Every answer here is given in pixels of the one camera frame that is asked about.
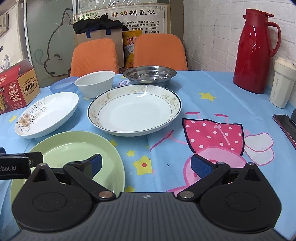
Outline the light green plate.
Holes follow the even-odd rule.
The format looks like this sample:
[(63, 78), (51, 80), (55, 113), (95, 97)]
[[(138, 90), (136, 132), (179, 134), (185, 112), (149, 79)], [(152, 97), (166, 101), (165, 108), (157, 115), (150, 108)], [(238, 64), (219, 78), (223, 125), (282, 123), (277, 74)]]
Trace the light green plate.
[(41, 152), (51, 168), (61, 168), (71, 161), (82, 161), (100, 154), (102, 168), (93, 180), (116, 196), (125, 188), (125, 169), (117, 149), (104, 137), (84, 131), (69, 131), (53, 135), (41, 142), (16, 138), (5, 150), (9, 154)]

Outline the white floral oval plate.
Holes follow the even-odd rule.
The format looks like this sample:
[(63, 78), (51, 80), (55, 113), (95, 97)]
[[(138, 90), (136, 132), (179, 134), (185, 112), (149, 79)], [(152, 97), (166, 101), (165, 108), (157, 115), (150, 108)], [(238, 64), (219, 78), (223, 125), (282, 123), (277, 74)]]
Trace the white floral oval plate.
[(40, 99), (27, 108), (15, 124), (15, 133), (23, 138), (40, 138), (60, 128), (77, 109), (79, 96), (60, 92)]

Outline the white gold-rimmed deep plate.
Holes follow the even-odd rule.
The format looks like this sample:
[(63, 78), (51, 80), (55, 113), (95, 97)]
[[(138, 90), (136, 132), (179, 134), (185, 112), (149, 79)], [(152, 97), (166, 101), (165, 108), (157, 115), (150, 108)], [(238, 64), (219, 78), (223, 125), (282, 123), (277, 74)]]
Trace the white gold-rimmed deep plate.
[(167, 127), (181, 110), (180, 97), (170, 89), (134, 84), (113, 88), (93, 99), (87, 117), (105, 133), (139, 137)]

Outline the white ribbed bowl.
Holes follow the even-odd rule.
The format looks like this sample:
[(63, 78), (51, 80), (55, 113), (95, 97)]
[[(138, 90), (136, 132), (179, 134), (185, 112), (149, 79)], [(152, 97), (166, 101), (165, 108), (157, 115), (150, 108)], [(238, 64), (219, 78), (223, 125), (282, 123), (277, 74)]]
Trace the white ribbed bowl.
[(115, 75), (113, 71), (93, 72), (79, 77), (74, 84), (85, 97), (95, 98), (112, 89)]

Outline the blue translucent bowl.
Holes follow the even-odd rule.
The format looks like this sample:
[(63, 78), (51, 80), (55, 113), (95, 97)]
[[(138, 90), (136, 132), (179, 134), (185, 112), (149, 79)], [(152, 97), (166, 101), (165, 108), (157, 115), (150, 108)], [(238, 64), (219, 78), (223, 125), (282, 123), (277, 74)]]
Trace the blue translucent bowl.
[(75, 81), (78, 77), (67, 77), (61, 79), (50, 86), (50, 90), (53, 94), (59, 92), (76, 92), (78, 87), (75, 85)]

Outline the stainless steel bowl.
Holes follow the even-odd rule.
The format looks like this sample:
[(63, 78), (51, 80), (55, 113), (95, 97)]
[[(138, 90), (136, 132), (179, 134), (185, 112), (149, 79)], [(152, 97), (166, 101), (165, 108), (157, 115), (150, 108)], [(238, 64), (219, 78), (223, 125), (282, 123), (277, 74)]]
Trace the stainless steel bowl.
[(134, 84), (150, 84), (166, 87), (177, 72), (163, 66), (139, 66), (126, 70), (123, 76)]

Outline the blue cartoon tablecloth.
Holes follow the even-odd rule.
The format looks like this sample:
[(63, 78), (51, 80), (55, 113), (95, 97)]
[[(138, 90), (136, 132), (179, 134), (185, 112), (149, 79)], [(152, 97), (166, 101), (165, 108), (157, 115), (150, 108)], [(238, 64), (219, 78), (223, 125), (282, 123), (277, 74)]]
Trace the blue cartoon tablecloth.
[[(95, 98), (79, 93), (76, 111), (60, 128), (24, 138), (41, 142), (69, 131), (98, 134), (117, 149), (125, 188), (114, 200), (93, 199), (63, 167), (51, 168), (43, 159), (28, 178), (1, 179), (1, 240), (289, 240), (295, 235), (295, 148), (273, 120), (289, 111), (277, 109), (267, 94), (239, 88), (230, 73), (180, 71), (165, 88), (180, 97), (182, 110), (155, 133), (103, 132), (87, 117)], [(32, 104), (51, 94), (43, 88)], [(1, 116), (1, 148), (23, 138), (15, 124), (26, 109)], [(180, 200), (178, 193), (200, 180), (191, 168), (194, 154), (224, 162), (230, 172), (197, 199)]]

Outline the red cracker box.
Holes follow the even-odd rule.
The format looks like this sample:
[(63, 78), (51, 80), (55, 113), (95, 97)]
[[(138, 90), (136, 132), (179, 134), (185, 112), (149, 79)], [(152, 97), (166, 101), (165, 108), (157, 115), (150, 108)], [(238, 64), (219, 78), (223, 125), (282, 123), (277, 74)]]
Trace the red cracker box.
[(34, 67), (28, 59), (11, 66), (1, 73), (0, 113), (23, 108), (40, 93)]

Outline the smartphone in pink case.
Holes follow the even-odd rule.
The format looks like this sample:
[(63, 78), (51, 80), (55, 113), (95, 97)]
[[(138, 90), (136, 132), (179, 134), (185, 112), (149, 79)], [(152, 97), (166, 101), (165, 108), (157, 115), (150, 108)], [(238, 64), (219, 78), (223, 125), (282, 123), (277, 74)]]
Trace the smartphone in pink case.
[[(295, 142), (296, 131), (295, 133), (292, 132), (290, 127), (287, 125), (288, 117), (289, 117), (288, 115), (274, 114), (273, 120), (283, 130), (283, 132), (285, 133), (287, 138), (290, 140), (293, 147), (296, 148), (296, 142)], [(295, 112), (293, 112), (290, 118), (295, 122)]]

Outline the black phone stand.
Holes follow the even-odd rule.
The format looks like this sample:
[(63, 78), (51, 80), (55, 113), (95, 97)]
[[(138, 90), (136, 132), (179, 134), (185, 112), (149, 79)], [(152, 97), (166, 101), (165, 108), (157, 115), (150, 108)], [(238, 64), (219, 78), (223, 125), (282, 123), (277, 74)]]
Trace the black phone stand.
[(290, 127), (290, 129), (292, 130), (292, 132), (295, 133), (295, 131), (296, 131), (296, 125), (295, 125), (295, 122), (290, 117), (288, 117), (287, 125)]

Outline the red thermos jug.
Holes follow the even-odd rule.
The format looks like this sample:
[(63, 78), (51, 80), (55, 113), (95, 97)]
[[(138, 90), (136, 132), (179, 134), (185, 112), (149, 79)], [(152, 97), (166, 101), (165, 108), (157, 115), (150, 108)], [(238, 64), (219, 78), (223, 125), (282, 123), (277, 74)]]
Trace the red thermos jug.
[(246, 9), (241, 32), (233, 83), (256, 94), (263, 94), (267, 85), (270, 61), (281, 44), (281, 29), (270, 22), (274, 15), (256, 9)]

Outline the left orange chair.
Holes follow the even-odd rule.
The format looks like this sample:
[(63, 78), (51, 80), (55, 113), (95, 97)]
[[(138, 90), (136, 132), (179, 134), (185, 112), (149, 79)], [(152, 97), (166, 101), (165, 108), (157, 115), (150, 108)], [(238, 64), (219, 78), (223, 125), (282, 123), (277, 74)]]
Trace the left orange chair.
[(97, 71), (119, 73), (115, 42), (97, 39), (79, 44), (73, 51), (70, 76), (82, 77)]

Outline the orange chair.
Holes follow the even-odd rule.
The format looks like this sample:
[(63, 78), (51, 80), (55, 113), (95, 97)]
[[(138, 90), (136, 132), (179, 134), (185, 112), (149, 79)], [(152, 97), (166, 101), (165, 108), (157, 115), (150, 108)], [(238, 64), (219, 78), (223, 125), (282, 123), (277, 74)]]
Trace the orange chair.
[(97, 39), (79, 44), (73, 51), (70, 76), (82, 77), (97, 71), (119, 73), (115, 42)]
[(134, 45), (133, 66), (163, 66), (187, 71), (187, 60), (181, 40), (172, 34), (144, 34)]

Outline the cream tumbler cup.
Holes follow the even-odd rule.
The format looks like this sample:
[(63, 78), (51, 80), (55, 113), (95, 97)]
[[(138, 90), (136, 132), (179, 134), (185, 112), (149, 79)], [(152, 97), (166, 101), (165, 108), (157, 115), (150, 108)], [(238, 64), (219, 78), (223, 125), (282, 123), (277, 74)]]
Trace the cream tumbler cup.
[(269, 101), (278, 108), (285, 108), (295, 84), (295, 64), (281, 57), (274, 63), (274, 80)]

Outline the right orange chair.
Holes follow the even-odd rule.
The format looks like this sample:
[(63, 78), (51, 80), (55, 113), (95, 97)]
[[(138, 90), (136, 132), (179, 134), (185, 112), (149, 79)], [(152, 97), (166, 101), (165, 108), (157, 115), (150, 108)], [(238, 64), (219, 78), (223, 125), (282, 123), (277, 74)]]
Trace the right orange chair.
[(181, 40), (172, 34), (144, 34), (134, 45), (133, 66), (163, 66), (187, 71), (187, 60)]

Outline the brown paper bag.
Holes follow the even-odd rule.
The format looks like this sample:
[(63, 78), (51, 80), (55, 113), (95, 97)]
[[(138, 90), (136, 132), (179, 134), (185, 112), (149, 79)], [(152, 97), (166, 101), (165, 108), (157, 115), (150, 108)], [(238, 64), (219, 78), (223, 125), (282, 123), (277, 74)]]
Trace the brown paper bag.
[(76, 43), (79, 45), (83, 42), (108, 38), (115, 42), (116, 54), (118, 59), (119, 68), (125, 66), (125, 54), (123, 50), (123, 36), (121, 29), (112, 30), (96, 30), (89, 33), (75, 34)]

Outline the yellow snack bag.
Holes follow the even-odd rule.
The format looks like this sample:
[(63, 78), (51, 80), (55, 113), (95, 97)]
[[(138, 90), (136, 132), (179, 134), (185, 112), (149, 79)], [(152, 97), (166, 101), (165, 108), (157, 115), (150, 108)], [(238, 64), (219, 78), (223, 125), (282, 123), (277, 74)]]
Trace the yellow snack bag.
[(132, 31), (122, 32), (126, 68), (133, 68), (134, 45), (137, 38), (141, 35), (142, 35), (142, 30), (132, 30)]

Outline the black cloth on bag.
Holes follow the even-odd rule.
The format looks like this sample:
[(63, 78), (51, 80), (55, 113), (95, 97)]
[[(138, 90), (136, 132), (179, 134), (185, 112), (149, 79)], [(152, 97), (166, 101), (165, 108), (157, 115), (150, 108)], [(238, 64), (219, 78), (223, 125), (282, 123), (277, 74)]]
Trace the black cloth on bag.
[(92, 32), (96, 30), (112, 30), (112, 29), (122, 29), (123, 31), (129, 30), (129, 28), (126, 27), (119, 20), (115, 20), (115, 21), (111, 20), (106, 15), (97, 19), (79, 20), (73, 24), (73, 28), (76, 34), (82, 34), (82, 33)]

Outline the poster with chinese text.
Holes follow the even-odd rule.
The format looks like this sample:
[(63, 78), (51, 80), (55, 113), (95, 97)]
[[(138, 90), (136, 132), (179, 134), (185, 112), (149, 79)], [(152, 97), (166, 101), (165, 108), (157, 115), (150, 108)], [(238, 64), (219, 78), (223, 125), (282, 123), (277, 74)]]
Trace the poster with chinese text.
[(129, 30), (141, 30), (143, 34), (171, 32), (171, 6), (160, 3), (122, 4), (112, 3), (106, 8), (73, 10), (74, 23), (79, 20), (98, 19), (105, 15), (110, 20), (119, 20)]

